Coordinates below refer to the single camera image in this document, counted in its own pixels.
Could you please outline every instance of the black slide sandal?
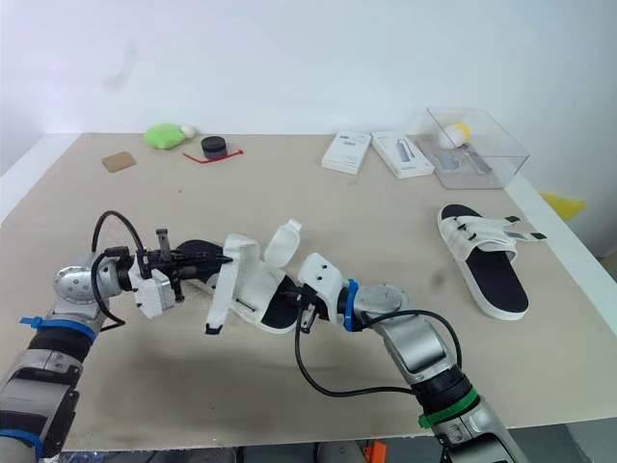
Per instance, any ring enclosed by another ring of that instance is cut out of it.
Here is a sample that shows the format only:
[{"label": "black slide sandal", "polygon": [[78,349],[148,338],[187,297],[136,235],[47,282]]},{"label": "black slide sandal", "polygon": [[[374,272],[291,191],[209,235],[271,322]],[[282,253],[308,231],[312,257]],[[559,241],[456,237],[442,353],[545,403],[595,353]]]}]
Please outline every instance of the black slide sandal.
[{"label": "black slide sandal", "polygon": [[484,219],[460,204],[447,205],[438,217],[440,234],[461,269],[471,296],[484,313],[501,320],[518,320],[529,306],[511,265],[517,254],[516,241],[546,238],[540,233],[504,230],[517,222],[517,217]]}]

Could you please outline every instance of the white box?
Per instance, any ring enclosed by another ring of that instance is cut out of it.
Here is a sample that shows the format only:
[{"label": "white box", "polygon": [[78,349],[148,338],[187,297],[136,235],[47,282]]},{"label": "white box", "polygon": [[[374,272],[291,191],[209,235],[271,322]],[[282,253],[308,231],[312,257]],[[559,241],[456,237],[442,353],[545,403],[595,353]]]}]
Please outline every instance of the white box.
[{"label": "white box", "polygon": [[355,176],[360,170],[369,145],[370,135],[367,133],[338,132],[326,151],[321,165],[326,169]]},{"label": "white box", "polygon": [[373,132],[373,148],[396,178],[430,176],[435,167],[402,132]]}]

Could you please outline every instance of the acrylic box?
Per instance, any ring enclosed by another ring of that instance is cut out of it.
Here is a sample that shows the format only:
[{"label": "acrylic box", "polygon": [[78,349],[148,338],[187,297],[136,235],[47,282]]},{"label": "acrylic box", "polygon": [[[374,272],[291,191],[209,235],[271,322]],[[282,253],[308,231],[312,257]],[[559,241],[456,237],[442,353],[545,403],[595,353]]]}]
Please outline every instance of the acrylic box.
[{"label": "acrylic box", "polygon": [[479,109],[429,108],[421,133],[414,138],[448,189],[505,188],[529,157],[521,144]]}]

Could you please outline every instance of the beige table surface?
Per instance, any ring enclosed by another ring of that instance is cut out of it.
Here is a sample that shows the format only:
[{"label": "beige table surface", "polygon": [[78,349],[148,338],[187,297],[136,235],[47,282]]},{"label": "beige table surface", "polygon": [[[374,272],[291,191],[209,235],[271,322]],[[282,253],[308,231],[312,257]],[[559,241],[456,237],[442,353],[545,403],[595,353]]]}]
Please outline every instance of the beige table surface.
[{"label": "beige table surface", "polygon": [[[617,416],[617,338],[546,244],[519,245],[515,263],[530,300],[517,322],[485,316],[436,229],[445,204],[487,216],[522,215],[503,191],[448,191],[435,177],[396,180],[370,150],[357,177],[328,171],[327,136],[229,136],[246,154],[210,165],[199,141],[170,151],[140,135],[83,135],[0,228],[0,370],[33,332],[16,322],[43,315],[54,272],[89,250],[98,215],[129,217],[145,243],[167,227],[173,244],[222,243],[240,232],[267,244],[290,217],[304,224],[288,267],[317,251],[346,278],[405,287],[416,308],[457,330],[464,370],[507,426]],[[137,165],[109,174],[103,156],[128,150]],[[101,246],[129,244],[113,219]],[[420,408],[404,395],[328,398],[305,383],[292,334],[275,336],[231,315],[222,335],[203,334],[208,296],[186,285],[187,302],[153,321],[130,294],[113,300],[126,326],[103,333],[79,383],[82,398],[67,449],[164,449],[417,435]],[[306,363],[324,385],[403,385],[378,336],[319,322],[303,339]]]}]

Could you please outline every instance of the green ring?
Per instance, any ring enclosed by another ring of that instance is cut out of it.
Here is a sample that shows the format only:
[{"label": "green ring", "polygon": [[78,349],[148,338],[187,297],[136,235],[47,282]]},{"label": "green ring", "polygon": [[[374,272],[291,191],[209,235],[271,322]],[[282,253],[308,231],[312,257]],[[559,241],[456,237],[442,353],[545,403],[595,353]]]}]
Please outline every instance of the green ring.
[{"label": "green ring", "polygon": [[477,397],[477,390],[474,387],[471,387],[469,392],[457,402],[447,408],[444,408],[443,410],[440,410],[439,412],[431,413],[430,415],[420,415],[417,422],[422,429],[430,429],[433,424],[437,422],[444,422],[445,420],[456,417],[461,412],[464,412],[470,405],[473,404],[473,401],[476,400]]}]

